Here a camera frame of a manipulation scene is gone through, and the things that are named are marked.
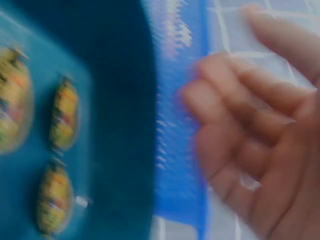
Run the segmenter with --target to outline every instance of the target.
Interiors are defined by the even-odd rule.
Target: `white surface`
[[[260,45],[240,15],[243,4],[256,2],[263,12],[284,18],[320,34],[320,0],[208,0],[208,34],[210,54],[227,51],[264,67],[284,81],[310,86],[288,62]],[[213,221],[210,240],[255,240],[251,230],[212,194]]]

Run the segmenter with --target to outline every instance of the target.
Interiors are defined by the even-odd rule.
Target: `finger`
[[[272,143],[278,139],[287,120],[271,110],[259,109],[261,107],[257,106],[257,100],[237,79],[236,74],[248,69],[248,65],[238,64],[232,69],[232,64],[233,61],[224,55],[212,55],[198,64],[199,75],[214,86],[228,109],[245,128]]]
[[[291,209],[304,178],[309,133],[299,124],[287,126],[268,162],[268,172],[260,180],[263,187],[255,193],[249,222],[263,239],[270,238]]]
[[[234,141],[228,131],[227,126],[204,126],[196,137],[198,157],[219,197],[246,219],[252,193],[239,184],[239,173],[232,167],[233,153],[241,140]]]
[[[256,139],[247,138],[234,156],[234,161],[244,172],[259,181],[266,171],[269,157],[268,146]]]
[[[184,102],[202,124],[228,124],[235,136],[244,134],[225,108],[215,89],[205,80],[195,80],[182,89]]]
[[[259,180],[270,149],[245,136],[235,137],[226,124],[206,125],[196,135],[197,153],[204,175],[211,179],[230,162],[234,162],[252,178]]]
[[[313,84],[320,76],[320,39],[317,35],[282,19],[244,10],[256,38],[287,59]]]
[[[273,109],[291,117],[298,106],[314,90],[284,82],[247,60],[236,57],[224,58],[233,72],[251,92],[260,97]]]
[[[226,166],[209,183],[222,202],[247,222],[254,195],[240,184],[239,173]]]

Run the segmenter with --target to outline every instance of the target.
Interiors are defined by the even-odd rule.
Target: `yellow oval item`
[[[10,48],[0,54],[0,153],[7,153],[21,144],[32,122],[32,86],[21,55]]]
[[[50,139],[54,147],[67,150],[74,143],[78,128],[79,98],[69,78],[62,77],[56,93]]]
[[[46,170],[40,187],[37,224],[41,232],[52,236],[69,222],[73,208],[73,190],[64,165],[55,161]]]

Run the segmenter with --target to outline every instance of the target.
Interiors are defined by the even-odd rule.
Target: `tile grout line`
[[[213,0],[214,6],[216,8],[216,16],[218,18],[218,22],[220,25],[221,31],[221,40],[224,49],[229,53],[230,52],[230,41],[228,36],[228,29],[226,26],[226,22],[223,16],[223,9],[220,7],[220,0]]]
[[[159,217],[159,240],[166,240],[166,221]]]

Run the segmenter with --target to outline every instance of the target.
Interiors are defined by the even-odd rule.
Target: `teal container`
[[[74,198],[59,240],[146,240],[153,214],[156,80],[140,2],[3,0],[0,45],[28,56],[33,124],[16,151],[0,155],[2,240],[43,239],[36,203],[55,153],[49,130],[61,74],[75,79],[78,138],[61,159]]]

